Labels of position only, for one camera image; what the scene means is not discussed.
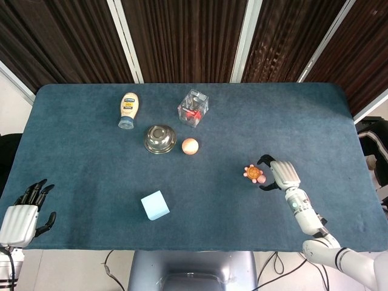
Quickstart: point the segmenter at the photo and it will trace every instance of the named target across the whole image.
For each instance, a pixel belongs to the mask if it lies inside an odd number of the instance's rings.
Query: orange toy
[[[263,171],[256,168],[254,165],[249,165],[249,167],[245,167],[244,170],[244,177],[248,177],[253,183],[263,184],[266,182],[266,177],[263,175]]]

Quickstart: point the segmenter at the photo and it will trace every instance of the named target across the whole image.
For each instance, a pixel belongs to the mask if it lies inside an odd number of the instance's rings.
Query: stainless steel bowl
[[[168,153],[175,144],[175,132],[167,125],[151,126],[144,136],[144,145],[152,153]]]

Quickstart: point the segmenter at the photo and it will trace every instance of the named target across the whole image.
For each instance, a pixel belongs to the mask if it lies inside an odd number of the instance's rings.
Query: mayonnaise bottle
[[[121,119],[119,122],[119,127],[122,129],[132,129],[133,119],[135,118],[136,113],[139,109],[139,98],[138,95],[134,93],[127,93],[121,100],[120,111]]]

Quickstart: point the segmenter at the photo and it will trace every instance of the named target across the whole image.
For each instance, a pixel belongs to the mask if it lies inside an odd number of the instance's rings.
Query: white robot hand
[[[45,197],[54,188],[49,185],[41,191],[46,182],[44,179],[27,188],[5,213],[0,230],[0,289],[14,290],[24,261],[22,248],[54,225],[56,212],[44,226],[36,228]]]
[[[338,241],[324,227],[327,222],[311,206],[310,199],[299,188],[300,179],[290,162],[276,161],[270,155],[263,155],[258,164],[264,162],[271,168],[275,182],[260,186],[264,191],[281,189],[286,193],[286,201],[301,230],[313,239],[303,243],[303,253],[311,263],[324,264],[357,280],[370,290],[386,290],[388,285],[388,252],[382,253],[375,261],[341,247]]]

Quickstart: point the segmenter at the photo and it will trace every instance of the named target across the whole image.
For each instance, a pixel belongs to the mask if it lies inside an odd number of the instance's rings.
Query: egg
[[[193,138],[187,138],[182,142],[182,150],[186,155],[194,155],[199,148],[198,141]]]

